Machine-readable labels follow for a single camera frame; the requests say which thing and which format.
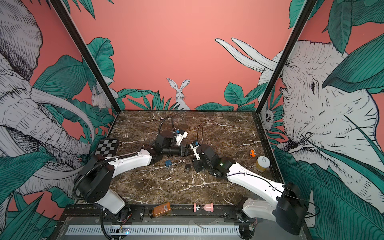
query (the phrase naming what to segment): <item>black metal frame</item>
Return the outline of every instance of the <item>black metal frame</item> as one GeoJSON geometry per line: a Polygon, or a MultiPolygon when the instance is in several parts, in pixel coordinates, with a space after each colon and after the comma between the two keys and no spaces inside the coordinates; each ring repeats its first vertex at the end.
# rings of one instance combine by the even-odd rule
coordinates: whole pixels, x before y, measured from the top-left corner
{"type": "Polygon", "coordinates": [[[85,44],[83,38],[80,36],[77,28],[72,22],[71,17],[68,15],[67,10],[65,9],[61,0],[50,0],[53,8],[55,9],[57,15],[60,17],[68,33],[71,35],[74,43],[79,49],[81,55],[84,58],[84,61],[88,64],[96,80],[99,82],[104,93],[107,95],[109,101],[111,102],[112,107],[115,109],[116,113],[120,113],[120,107],[116,102],[115,98],[112,96],[111,91],[109,90],[108,85],[104,81],[103,75],[101,74],[97,64],[95,63],[92,55],[90,54],[87,45],[85,44]]]}
{"type": "Polygon", "coordinates": [[[302,10],[300,12],[300,15],[299,15],[299,17],[295,23],[295,26],[293,27],[293,30],[291,32],[289,39],[288,39],[288,42],[285,45],[283,53],[281,54],[279,62],[277,63],[276,68],[273,71],[272,77],[271,77],[271,79],[270,79],[270,81],[269,81],[269,83],[268,83],[268,85],[264,91],[264,95],[263,95],[261,101],[259,102],[259,106],[256,109],[257,114],[261,113],[261,110],[264,107],[268,96],[272,92],[272,89],[275,86],[277,79],[279,79],[280,73],[283,70],[285,63],[287,62],[288,57],[291,54],[293,47],[295,46],[297,39],[299,38],[301,31],[303,30],[304,25],[307,22],[315,3],[316,3],[316,0],[306,0],[305,1],[304,7],[302,8],[302,10]]]}

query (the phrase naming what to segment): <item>black cable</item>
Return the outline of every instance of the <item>black cable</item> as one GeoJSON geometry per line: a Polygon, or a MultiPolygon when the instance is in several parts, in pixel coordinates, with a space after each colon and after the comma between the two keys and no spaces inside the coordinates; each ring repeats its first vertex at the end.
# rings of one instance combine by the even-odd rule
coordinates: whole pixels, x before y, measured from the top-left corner
{"type": "Polygon", "coordinates": [[[266,181],[269,185],[271,185],[271,187],[273,187],[276,191],[278,191],[278,192],[280,192],[280,193],[282,193],[282,194],[284,194],[284,195],[286,195],[286,196],[288,196],[288,197],[295,198],[295,199],[302,200],[302,201],[308,202],[308,203],[310,203],[310,204],[313,204],[313,205],[315,206],[315,208],[317,207],[317,208],[319,209],[319,212],[318,212],[318,213],[316,213],[316,214],[314,214],[314,215],[312,215],[312,216],[305,217],[305,218],[314,217],[314,216],[319,215],[319,213],[320,213],[320,208],[319,208],[319,206],[317,206],[317,205],[314,204],[313,202],[310,202],[310,201],[305,200],[305,199],[300,199],[300,198],[297,198],[297,197],[292,197],[292,196],[290,196],[290,195],[288,195],[288,194],[285,194],[285,193],[283,193],[282,191],[278,190],[275,186],[273,186],[269,181],[265,180],[264,178],[261,178],[261,177],[258,177],[258,176],[255,176],[255,175],[252,175],[252,174],[249,174],[249,173],[246,173],[246,172],[238,172],[238,173],[234,173],[234,174],[227,175],[226,177],[233,176],[233,175],[237,175],[237,174],[244,174],[244,175],[249,175],[249,176],[252,176],[252,177],[260,178],[261,180],[264,180],[264,181],[266,181]]]}
{"type": "Polygon", "coordinates": [[[108,238],[109,240],[123,239],[126,236],[126,235],[123,235],[123,236],[119,236],[118,238],[111,238],[110,236],[108,236],[108,234],[107,234],[107,232],[105,231],[105,228],[104,228],[104,210],[103,209],[101,210],[101,213],[100,213],[100,227],[101,227],[101,231],[103,232],[104,236],[106,238],[108,238]]]}
{"type": "Polygon", "coordinates": [[[203,143],[203,138],[204,138],[204,128],[203,128],[203,125],[199,124],[199,126],[197,127],[197,142],[202,144],[203,143]],[[200,129],[200,126],[201,126],[201,142],[199,142],[199,129],[200,129]]]}
{"type": "Polygon", "coordinates": [[[161,126],[163,125],[163,123],[165,122],[165,120],[167,120],[168,118],[171,118],[171,120],[172,120],[172,129],[173,129],[174,132],[176,132],[176,130],[175,130],[175,126],[173,125],[173,116],[168,116],[168,117],[164,118],[163,121],[161,121],[161,123],[160,123],[160,125],[159,125],[159,128],[158,128],[158,130],[157,130],[157,134],[160,134],[161,126]]]}

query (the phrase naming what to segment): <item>rabbit ears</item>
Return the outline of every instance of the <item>rabbit ears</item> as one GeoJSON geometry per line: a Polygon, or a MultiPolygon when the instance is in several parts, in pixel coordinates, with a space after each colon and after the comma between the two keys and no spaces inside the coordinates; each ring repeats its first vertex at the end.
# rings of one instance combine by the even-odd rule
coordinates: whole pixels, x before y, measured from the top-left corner
{"type": "MultiPolygon", "coordinates": [[[[179,88],[177,87],[177,84],[175,83],[175,81],[173,81],[172,79],[169,79],[167,78],[168,82],[169,82],[169,85],[173,88],[173,89],[176,89],[178,90],[179,88]]],[[[185,88],[188,84],[189,84],[190,80],[189,79],[186,79],[183,81],[183,83],[181,84],[180,86],[180,90],[182,90],[183,88],[185,88]]]]}

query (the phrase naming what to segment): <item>elephant ear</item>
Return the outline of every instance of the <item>elephant ear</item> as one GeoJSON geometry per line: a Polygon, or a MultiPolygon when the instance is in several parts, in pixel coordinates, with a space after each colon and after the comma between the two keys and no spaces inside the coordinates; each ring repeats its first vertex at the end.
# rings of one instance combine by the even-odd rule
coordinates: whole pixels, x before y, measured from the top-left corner
{"type": "Polygon", "coordinates": [[[0,53],[15,72],[29,81],[43,45],[41,31],[21,1],[0,1],[0,9],[0,53]]]}

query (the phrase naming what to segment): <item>orange toy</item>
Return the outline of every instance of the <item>orange toy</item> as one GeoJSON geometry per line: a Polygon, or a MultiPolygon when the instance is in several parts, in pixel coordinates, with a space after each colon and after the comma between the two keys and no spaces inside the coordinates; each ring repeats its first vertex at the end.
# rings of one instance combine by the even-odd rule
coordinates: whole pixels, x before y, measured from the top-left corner
{"type": "Polygon", "coordinates": [[[255,150],[252,149],[251,152],[249,153],[249,155],[252,156],[252,157],[256,157],[256,155],[255,155],[255,150]]]}

